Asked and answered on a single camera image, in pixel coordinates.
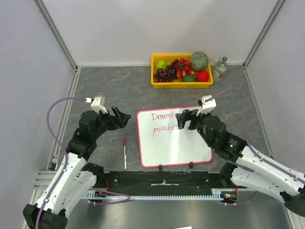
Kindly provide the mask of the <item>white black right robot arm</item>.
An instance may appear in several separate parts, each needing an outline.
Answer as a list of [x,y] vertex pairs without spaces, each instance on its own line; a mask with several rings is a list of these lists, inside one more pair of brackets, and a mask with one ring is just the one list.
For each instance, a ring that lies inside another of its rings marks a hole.
[[226,124],[210,113],[184,110],[176,114],[178,128],[187,121],[189,130],[196,130],[205,143],[228,162],[222,168],[218,182],[222,187],[247,187],[269,195],[291,212],[305,215],[305,175],[265,156],[245,140],[229,133]]

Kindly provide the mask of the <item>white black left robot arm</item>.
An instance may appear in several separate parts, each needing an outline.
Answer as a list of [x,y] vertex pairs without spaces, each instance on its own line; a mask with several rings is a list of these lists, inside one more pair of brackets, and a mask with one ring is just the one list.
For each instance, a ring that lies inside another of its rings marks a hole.
[[101,187],[105,177],[97,171],[83,171],[97,147],[97,139],[106,131],[125,128],[131,116],[116,106],[108,111],[86,111],[81,114],[66,149],[62,164],[35,204],[27,204],[23,216],[30,229],[64,229],[74,207],[91,187]]

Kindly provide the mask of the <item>white purple whiteboard marker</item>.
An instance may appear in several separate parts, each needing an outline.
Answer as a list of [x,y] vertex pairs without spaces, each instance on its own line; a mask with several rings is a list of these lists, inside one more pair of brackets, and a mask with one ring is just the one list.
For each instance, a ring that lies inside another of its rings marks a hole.
[[127,146],[127,139],[123,139],[123,156],[124,156],[124,170],[127,170],[127,154],[126,154],[126,146]]

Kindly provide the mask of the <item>pink framed whiteboard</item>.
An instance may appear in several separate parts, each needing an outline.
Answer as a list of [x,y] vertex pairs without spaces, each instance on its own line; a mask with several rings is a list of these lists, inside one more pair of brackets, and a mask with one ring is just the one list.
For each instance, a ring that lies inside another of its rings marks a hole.
[[137,114],[141,165],[145,168],[212,161],[211,148],[195,130],[178,128],[176,114],[197,106],[141,110]]

